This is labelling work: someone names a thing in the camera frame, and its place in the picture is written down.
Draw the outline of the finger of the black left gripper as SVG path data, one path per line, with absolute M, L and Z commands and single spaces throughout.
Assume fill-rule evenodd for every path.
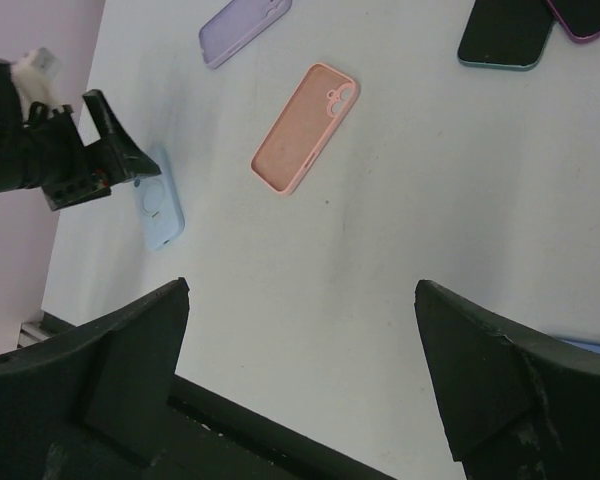
M 158 164 L 127 134 L 103 92 L 92 89 L 82 96 L 100 138 L 86 147 L 94 170 L 107 184 L 120 184 L 161 174 Z

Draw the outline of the pink phone case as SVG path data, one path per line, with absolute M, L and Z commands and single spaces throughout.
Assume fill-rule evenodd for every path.
M 256 150 L 250 167 L 279 195 L 292 194 L 349 113 L 360 86 L 324 63 L 309 67 Z

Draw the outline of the purple-edged black phone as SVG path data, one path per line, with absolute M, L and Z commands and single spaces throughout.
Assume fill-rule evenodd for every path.
M 600 37 L 600 0 L 547 0 L 547 4 L 574 42 Z

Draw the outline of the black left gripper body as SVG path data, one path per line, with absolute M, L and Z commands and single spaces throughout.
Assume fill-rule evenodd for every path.
M 11 64 L 0 59 L 0 193 L 40 188 L 53 211 L 109 196 L 106 176 L 90 168 L 72 107 L 35 102 L 25 118 Z

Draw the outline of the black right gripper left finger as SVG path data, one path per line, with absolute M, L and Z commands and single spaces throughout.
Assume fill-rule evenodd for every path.
M 0 479 L 141 479 L 189 315 L 182 278 L 110 314 L 0 355 Z

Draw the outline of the lilac phone case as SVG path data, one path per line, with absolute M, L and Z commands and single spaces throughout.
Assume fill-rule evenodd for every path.
M 292 0 L 233 0 L 199 30 L 204 64 L 215 70 L 284 16 Z

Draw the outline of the light blue phone case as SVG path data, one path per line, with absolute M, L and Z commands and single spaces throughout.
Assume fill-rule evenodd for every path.
M 167 151 L 154 144 L 148 155 L 159 166 L 161 174 L 136 178 L 133 191 L 145 244 L 150 250 L 157 251 L 183 232 L 185 220 Z

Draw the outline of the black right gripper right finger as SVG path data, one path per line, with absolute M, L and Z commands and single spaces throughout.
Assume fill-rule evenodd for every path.
M 469 479 L 600 479 L 600 354 L 421 280 L 415 313 L 454 461 Z

